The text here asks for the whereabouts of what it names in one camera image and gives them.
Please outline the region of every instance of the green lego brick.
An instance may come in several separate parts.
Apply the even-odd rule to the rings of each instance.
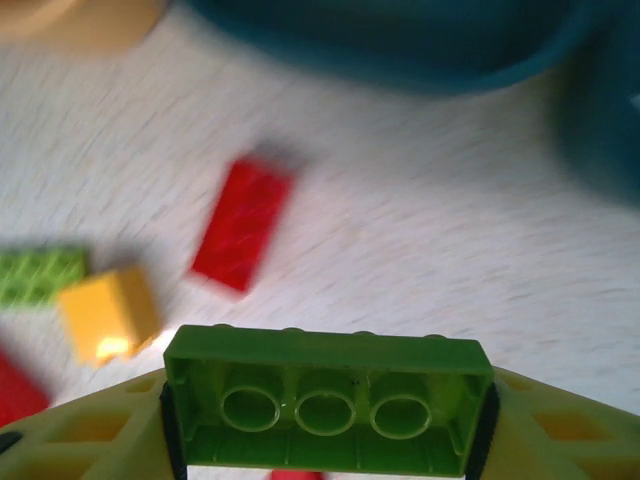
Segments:
[[[460,477],[493,368],[475,340],[182,326],[189,465]]]
[[[50,305],[87,274],[87,252],[79,247],[0,252],[0,308]]]

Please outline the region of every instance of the white floor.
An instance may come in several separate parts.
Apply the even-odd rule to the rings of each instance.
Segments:
[[[144,263],[169,333],[96,371],[55,312],[0,313],[0,342],[63,402],[161,367],[183,323],[441,333],[640,414],[640,217],[563,174],[553,80],[405,96],[272,63],[179,10],[116,60],[2,49],[1,244]],[[256,288],[229,303],[183,273],[227,162],[265,139],[310,165]]]

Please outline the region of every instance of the beige object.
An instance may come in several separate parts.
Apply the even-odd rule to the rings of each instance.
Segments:
[[[0,0],[0,40],[117,53],[158,22],[165,0]]]

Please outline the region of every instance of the red lego piece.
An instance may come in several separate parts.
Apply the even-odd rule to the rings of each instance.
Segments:
[[[47,395],[0,352],[0,427],[47,407]]]
[[[293,472],[274,470],[269,477],[271,480],[323,480],[324,475],[317,472]]]
[[[233,162],[191,271],[245,293],[292,188],[257,155]]]

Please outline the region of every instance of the blue container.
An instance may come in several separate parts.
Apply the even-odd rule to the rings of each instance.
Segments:
[[[509,85],[558,63],[586,39],[612,3],[187,1],[219,28],[287,61],[445,93]]]
[[[639,205],[639,2],[578,56],[559,112],[571,169],[611,198]]]

